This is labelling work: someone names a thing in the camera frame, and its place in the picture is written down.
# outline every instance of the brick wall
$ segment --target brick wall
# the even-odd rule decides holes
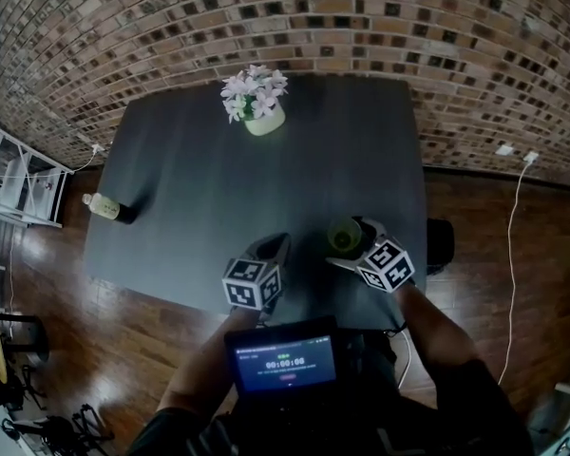
[[[406,80],[425,163],[570,184],[570,0],[0,0],[0,124],[70,166],[247,63]]]

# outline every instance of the handheld device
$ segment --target handheld device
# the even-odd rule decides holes
[[[336,329],[331,316],[227,333],[239,403],[265,413],[335,402],[343,376]]]

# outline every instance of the timer display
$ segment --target timer display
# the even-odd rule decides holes
[[[329,336],[238,349],[237,366],[248,391],[287,389],[335,380]]]
[[[297,367],[298,365],[304,365],[304,358],[296,358],[294,360],[279,360],[279,361],[267,361],[266,368],[275,369],[277,367]]]

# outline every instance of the bottle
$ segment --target bottle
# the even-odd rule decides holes
[[[99,193],[83,194],[83,203],[88,206],[91,213],[100,217],[114,219],[126,224],[133,222],[135,218],[131,208]]]

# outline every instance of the flower pot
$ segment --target flower pot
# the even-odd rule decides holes
[[[259,137],[260,135],[266,135],[273,132],[282,126],[283,122],[285,122],[285,112],[283,111],[283,108],[281,108],[281,104],[279,102],[276,102],[273,111],[274,113],[272,117],[264,115],[257,120],[245,120],[245,126],[247,127],[247,130],[249,130],[249,133]]]

